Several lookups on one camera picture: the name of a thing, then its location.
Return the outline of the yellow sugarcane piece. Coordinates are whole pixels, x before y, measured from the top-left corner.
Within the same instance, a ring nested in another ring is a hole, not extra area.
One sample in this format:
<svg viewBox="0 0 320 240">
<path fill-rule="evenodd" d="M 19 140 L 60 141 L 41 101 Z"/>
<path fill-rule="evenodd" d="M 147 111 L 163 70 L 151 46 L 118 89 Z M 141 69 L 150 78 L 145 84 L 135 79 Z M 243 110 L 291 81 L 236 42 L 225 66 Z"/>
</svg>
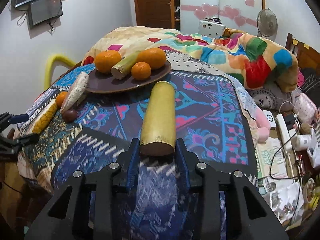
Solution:
<svg viewBox="0 0 320 240">
<path fill-rule="evenodd" d="M 111 68 L 111 74 L 114 78 L 122 80 L 131 73 L 131 68 L 137 61 L 140 51 L 136 51 L 127 57 L 121 59 L 116 65 Z"/>
<path fill-rule="evenodd" d="M 140 153 L 161 157 L 175 152 L 175 89 L 167 81 L 157 82 L 144 115 Z"/>
</svg>

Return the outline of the large orange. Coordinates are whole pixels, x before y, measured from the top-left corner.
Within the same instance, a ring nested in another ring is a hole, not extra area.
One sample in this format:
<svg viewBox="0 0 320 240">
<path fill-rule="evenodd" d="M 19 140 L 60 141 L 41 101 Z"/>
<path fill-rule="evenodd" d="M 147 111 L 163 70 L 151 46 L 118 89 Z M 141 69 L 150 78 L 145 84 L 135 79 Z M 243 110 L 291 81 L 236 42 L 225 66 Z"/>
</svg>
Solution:
<svg viewBox="0 0 320 240">
<path fill-rule="evenodd" d="M 104 74 L 110 73 L 111 68 L 120 61 L 121 55 L 116 50 L 102 51 L 94 58 L 96 70 Z"/>
<path fill-rule="evenodd" d="M 166 60 L 166 54 L 161 48 L 150 48 L 141 51 L 137 56 L 136 62 L 145 62 L 154 70 L 165 65 Z"/>
</svg>

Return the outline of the small mandarin orange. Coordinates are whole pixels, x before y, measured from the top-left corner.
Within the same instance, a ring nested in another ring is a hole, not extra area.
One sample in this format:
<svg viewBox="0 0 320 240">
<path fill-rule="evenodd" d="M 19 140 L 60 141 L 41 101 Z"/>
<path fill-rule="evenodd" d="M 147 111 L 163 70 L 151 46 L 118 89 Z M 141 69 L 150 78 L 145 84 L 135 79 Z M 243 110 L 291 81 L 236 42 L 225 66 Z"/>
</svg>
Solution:
<svg viewBox="0 0 320 240">
<path fill-rule="evenodd" d="M 151 67 L 146 62 L 137 62 L 131 68 L 131 75 L 138 81 L 146 80 L 151 76 Z"/>
</svg>

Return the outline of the dark passion fruit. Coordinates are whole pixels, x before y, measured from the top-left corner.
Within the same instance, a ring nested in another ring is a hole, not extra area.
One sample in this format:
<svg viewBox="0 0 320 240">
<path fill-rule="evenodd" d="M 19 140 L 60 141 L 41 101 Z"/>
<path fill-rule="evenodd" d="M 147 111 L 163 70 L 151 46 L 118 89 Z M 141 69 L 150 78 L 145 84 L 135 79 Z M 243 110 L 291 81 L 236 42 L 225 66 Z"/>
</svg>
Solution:
<svg viewBox="0 0 320 240">
<path fill-rule="evenodd" d="M 74 109 L 69 109 L 62 114 L 62 118 L 66 123 L 71 123 L 78 118 L 78 113 Z"/>
</svg>

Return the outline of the yellow framed chair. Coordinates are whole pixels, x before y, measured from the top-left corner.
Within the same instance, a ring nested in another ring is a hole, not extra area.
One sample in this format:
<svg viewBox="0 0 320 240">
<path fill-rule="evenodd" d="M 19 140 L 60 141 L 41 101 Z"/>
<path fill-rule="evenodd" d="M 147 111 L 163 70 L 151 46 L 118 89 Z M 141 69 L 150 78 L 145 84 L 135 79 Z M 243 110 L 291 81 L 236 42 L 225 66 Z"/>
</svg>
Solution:
<svg viewBox="0 0 320 240">
<path fill-rule="evenodd" d="M 53 54 L 51 55 L 45 65 L 44 71 L 44 90 L 48 89 L 52 84 L 52 78 L 55 69 L 58 66 L 63 66 L 64 68 L 71 69 L 76 65 L 76 62 L 71 60 L 62 54 Z"/>
</svg>

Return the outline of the pink plush toy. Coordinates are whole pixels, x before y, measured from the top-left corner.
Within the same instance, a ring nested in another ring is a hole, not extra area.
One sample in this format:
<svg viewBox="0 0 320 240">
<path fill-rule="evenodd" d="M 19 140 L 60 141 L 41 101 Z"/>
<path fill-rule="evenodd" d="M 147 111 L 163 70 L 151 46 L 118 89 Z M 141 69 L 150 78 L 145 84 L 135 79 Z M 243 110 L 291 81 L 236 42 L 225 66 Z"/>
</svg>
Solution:
<svg viewBox="0 0 320 240">
<path fill-rule="evenodd" d="M 258 142 L 265 142 L 270 136 L 270 122 L 260 108 L 256 109 L 255 114 L 258 127 Z"/>
</svg>

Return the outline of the dark purple plate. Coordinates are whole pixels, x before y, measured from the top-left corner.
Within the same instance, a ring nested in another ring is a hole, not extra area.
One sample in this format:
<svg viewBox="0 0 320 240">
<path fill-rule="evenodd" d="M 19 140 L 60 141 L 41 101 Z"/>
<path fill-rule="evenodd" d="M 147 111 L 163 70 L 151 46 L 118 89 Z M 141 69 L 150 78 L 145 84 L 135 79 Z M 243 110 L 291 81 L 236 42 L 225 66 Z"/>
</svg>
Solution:
<svg viewBox="0 0 320 240">
<path fill-rule="evenodd" d="M 151 76 L 144 80 L 138 81 L 130 74 L 118 80 L 111 74 L 101 74 L 96 69 L 89 73 L 89 81 L 86 91 L 90 93 L 110 94 L 133 90 L 148 84 L 163 80 L 171 72 L 171 63 L 167 60 L 163 67 L 154 70 Z"/>
</svg>

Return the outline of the pink quilted bag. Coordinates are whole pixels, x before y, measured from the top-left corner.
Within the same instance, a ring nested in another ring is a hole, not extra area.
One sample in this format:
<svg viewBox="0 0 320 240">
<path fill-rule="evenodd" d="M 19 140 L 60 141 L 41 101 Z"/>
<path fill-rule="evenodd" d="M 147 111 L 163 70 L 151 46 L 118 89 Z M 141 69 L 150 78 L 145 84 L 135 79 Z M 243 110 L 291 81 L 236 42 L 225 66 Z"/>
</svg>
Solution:
<svg viewBox="0 0 320 240">
<path fill-rule="evenodd" d="M 296 97 L 294 106 L 296 108 L 298 119 L 302 123 L 312 124 L 317 114 L 317 107 L 313 101 L 304 93 Z"/>
</svg>

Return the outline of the colourful patchwork blanket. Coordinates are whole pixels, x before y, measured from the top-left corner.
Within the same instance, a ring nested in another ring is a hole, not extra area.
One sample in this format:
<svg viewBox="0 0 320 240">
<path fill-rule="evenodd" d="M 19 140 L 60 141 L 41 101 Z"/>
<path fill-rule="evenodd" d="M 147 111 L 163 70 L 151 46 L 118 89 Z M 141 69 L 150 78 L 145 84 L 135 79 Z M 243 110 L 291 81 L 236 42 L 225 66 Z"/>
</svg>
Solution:
<svg viewBox="0 0 320 240">
<path fill-rule="evenodd" d="M 247 89 L 276 81 L 281 91 L 288 93 L 298 83 L 298 61 L 289 50 L 269 39 L 230 28 L 220 38 L 211 38 L 176 29 L 119 27 L 102 37 L 81 64 L 93 63 L 97 54 L 109 49 L 127 56 L 153 47 L 188 54 L 235 77 Z"/>
</svg>

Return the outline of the wooden headboard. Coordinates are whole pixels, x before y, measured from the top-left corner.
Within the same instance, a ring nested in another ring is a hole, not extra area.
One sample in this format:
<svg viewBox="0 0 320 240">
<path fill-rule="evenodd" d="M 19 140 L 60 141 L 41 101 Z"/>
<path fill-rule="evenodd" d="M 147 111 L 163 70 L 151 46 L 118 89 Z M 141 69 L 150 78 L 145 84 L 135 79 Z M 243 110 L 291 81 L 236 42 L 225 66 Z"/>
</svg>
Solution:
<svg viewBox="0 0 320 240">
<path fill-rule="evenodd" d="M 296 56 L 301 69 L 312 68 L 319 74 L 319 52 L 304 42 L 295 39 L 291 33 L 287 34 L 285 48 Z"/>
</svg>

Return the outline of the white box appliance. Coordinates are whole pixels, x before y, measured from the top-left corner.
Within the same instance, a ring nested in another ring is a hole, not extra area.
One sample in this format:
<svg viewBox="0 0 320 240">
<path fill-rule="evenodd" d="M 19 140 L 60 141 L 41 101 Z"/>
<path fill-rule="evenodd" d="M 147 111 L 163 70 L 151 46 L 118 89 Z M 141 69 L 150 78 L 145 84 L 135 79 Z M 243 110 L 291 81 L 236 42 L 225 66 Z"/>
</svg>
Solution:
<svg viewBox="0 0 320 240">
<path fill-rule="evenodd" d="M 226 25 L 219 18 L 204 18 L 199 21 L 199 34 L 219 38 L 223 35 Z"/>
</svg>

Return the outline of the standing electric fan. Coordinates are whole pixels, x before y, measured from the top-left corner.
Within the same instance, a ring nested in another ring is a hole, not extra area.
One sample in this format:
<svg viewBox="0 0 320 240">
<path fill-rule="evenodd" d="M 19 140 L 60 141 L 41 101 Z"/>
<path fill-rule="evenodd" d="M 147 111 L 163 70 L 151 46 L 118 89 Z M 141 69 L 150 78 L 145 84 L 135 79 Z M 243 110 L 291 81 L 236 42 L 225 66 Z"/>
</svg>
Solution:
<svg viewBox="0 0 320 240">
<path fill-rule="evenodd" d="M 267 8 L 259 12 L 257 16 L 258 36 L 268 38 L 271 41 L 276 39 L 278 21 L 274 12 Z"/>
</svg>

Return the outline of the brown wooden door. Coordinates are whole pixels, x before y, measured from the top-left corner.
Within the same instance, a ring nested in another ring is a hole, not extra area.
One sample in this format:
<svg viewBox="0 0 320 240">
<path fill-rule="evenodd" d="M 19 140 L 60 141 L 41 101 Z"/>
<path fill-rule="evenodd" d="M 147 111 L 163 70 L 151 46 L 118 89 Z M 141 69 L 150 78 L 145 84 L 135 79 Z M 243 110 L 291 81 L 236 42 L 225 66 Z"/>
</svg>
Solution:
<svg viewBox="0 0 320 240">
<path fill-rule="evenodd" d="M 135 11 L 138 26 L 174 27 L 174 0 L 135 0 Z"/>
</svg>

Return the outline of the white sliding wardrobe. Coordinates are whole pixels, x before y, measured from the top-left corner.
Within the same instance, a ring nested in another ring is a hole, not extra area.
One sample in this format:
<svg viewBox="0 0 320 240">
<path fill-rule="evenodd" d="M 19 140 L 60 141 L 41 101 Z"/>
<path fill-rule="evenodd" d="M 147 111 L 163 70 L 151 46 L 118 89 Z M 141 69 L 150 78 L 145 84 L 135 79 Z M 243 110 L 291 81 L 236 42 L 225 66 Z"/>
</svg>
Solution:
<svg viewBox="0 0 320 240">
<path fill-rule="evenodd" d="M 257 16 L 263 0 L 180 0 L 180 30 L 185 34 L 199 31 L 204 18 L 219 18 L 227 28 L 258 35 Z"/>
</svg>

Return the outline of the small wall monitor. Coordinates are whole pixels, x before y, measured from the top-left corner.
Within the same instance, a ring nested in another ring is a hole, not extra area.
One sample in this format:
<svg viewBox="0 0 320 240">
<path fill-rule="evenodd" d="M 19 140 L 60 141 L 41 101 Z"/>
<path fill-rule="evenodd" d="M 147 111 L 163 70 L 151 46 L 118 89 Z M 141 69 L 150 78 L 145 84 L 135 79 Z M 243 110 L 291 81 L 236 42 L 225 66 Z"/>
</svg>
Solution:
<svg viewBox="0 0 320 240">
<path fill-rule="evenodd" d="M 30 29 L 43 22 L 51 22 L 63 15 L 61 0 L 37 0 L 29 4 L 27 11 Z"/>
</svg>

